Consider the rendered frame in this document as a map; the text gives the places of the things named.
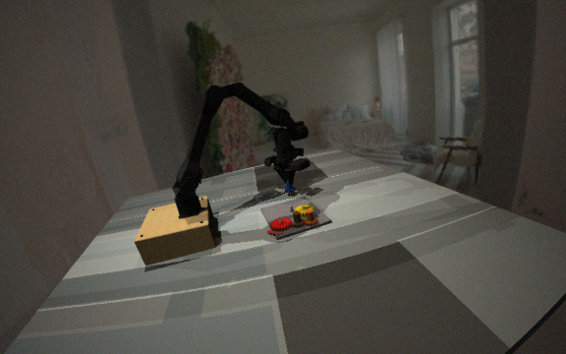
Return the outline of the red gear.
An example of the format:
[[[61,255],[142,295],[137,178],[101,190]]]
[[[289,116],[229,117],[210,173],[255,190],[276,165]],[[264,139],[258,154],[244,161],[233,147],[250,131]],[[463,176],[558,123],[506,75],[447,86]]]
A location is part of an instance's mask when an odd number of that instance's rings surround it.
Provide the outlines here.
[[[282,220],[282,223],[279,223],[279,220]],[[278,230],[279,230],[279,232],[280,232],[281,230],[282,230],[282,231],[283,231],[283,230],[287,230],[287,228],[289,229],[289,227],[292,227],[292,226],[291,226],[291,222],[292,222],[292,221],[289,220],[289,219],[286,219],[286,218],[285,218],[285,219],[283,219],[283,218],[280,219],[280,218],[279,218],[279,219],[276,219],[276,221],[274,220],[274,222],[271,222],[271,223],[270,223],[270,228],[273,229],[273,231],[274,231],[274,230],[275,230],[275,231],[278,231]]]

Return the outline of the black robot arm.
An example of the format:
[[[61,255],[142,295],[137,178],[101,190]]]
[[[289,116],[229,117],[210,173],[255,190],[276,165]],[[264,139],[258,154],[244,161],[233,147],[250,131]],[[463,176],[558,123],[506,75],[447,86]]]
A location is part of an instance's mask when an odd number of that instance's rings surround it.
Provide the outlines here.
[[[204,88],[199,96],[199,115],[191,137],[189,150],[185,161],[180,166],[177,181],[173,186],[175,204],[179,212],[178,218],[198,215],[200,202],[196,196],[196,188],[201,183],[203,169],[199,167],[200,158],[208,135],[212,117],[219,109],[225,98],[237,96],[244,103],[261,112],[265,120],[272,126],[287,127],[271,128],[267,134],[273,134],[276,146],[285,146],[292,141],[306,138],[309,130],[304,121],[295,121],[286,109],[274,106],[249,90],[242,83],[228,86],[210,86]]]

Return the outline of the yellow gear with black stripe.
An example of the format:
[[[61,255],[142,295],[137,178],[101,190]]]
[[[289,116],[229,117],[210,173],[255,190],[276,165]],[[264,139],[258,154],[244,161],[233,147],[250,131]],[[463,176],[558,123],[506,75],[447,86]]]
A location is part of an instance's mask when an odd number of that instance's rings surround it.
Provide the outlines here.
[[[298,207],[296,207],[296,209],[294,210],[294,212],[295,212],[295,211],[298,211],[298,212],[300,213],[300,216],[301,216],[301,217],[303,217],[303,216],[306,217],[306,216],[307,216],[306,211],[309,210],[309,209],[314,210],[314,207],[313,207],[313,206],[310,206],[310,205],[308,205],[308,206],[305,205],[305,207],[306,207],[306,209],[303,209],[303,206],[298,206]]]

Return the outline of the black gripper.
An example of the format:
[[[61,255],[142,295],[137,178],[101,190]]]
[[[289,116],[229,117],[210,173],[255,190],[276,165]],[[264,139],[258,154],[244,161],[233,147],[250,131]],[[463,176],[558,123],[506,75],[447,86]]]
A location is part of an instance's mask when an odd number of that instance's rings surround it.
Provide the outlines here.
[[[294,146],[291,144],[275,146],[273,150],[276,151],[277,155],[270,156],[264,161],[265,166],[270,166],[271,163],[273,163],[273,169],[276,170],[285,184],[286,181],[288,181],[290,185],[293,184],[296,171],[310,167],[310,161],[308,159],[299,158],[295,161],[293,160],[295,157],[292,154],[292,148],[294,148]]]

